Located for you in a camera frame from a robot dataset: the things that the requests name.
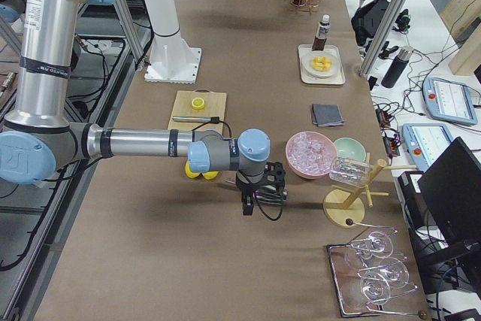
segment cutting board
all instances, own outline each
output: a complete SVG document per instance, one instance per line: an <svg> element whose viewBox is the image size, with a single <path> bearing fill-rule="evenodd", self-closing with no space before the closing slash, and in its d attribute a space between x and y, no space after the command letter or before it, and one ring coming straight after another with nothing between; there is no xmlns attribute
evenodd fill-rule
<svg viewBox="0 0 481 321"><path fill-rule="evenodd" d="M194 98L203 98L205 101L205 108L196 110L192 109L191 102ZM174 122L172 117L177 116L194 116L194 117L219 117L224 120L225 103L227 102L227 93L218 92L196 92L178 90L175 97L174 106L172 107L171 118L168 122L168 129L179 129L180 131L190 131L199 126L200 123L183 123ZM223 124L209 124L202 127L201 130L213 129L222 134Z"/></svg>

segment white tray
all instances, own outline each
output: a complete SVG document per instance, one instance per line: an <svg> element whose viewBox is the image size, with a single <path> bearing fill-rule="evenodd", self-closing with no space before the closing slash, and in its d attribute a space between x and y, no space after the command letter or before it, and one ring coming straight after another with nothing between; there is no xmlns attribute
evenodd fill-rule
<svg viewBox="0 0 481 321"><path fill-rule="evenodd" d="M340 86L346 82L346 78L344 77L344 70L343 64L340 60L339 50L335 45L326 45L324 51L327 53L332 54L337 59L339 59L339 72L331 77L313 77L311 74L307 73L306 69L302 65L302 57L312 52L312 44L301 44L298 47L298 56L299 56L299 66L301 67L301 79L304 83L307 84L327 84L332 86Z"/></svg>

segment computer monitor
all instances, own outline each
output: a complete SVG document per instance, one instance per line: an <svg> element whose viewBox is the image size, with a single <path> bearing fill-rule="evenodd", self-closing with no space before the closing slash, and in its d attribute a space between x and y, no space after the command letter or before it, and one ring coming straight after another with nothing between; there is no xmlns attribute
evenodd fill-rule
<svg viewBox="0 0 481 321"><path fill-rule="evenodd" d="M418 266L457 259L481 298L481 164L456 138L419 179L419 188L449 246Z"/></svg>

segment green bowl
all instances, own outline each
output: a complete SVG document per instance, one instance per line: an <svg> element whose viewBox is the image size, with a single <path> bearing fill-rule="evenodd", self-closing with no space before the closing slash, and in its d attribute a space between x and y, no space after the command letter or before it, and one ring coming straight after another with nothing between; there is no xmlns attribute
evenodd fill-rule
<svg viewBox="0 0 481 321"><path fill-rule="evenodd" d="M334 146L340 158L351 158L360 162L366 160L366 150L356 139L339 138L334 142Z"/></svg>

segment gray cloth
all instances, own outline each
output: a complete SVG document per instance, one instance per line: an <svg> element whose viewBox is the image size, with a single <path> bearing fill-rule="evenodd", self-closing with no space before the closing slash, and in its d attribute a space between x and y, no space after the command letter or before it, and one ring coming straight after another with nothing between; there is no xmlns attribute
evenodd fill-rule
<svg viewBox="0 0 481 321"><path fill-rule="evenodd" d="M344 119L337 104L313 104L313 124L319 127L342 126Z"/></svg>

